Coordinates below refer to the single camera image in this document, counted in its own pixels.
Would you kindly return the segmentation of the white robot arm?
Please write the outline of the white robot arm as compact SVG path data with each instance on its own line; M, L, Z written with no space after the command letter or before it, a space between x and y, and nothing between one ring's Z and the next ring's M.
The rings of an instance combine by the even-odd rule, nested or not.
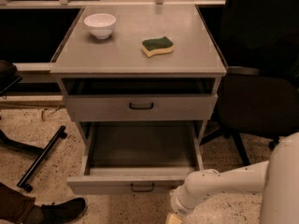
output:
M165 224L181 224L196 206L221 193L260 194L260 224L299 224L299 133L280 138L268 161L190 173L170 194Z

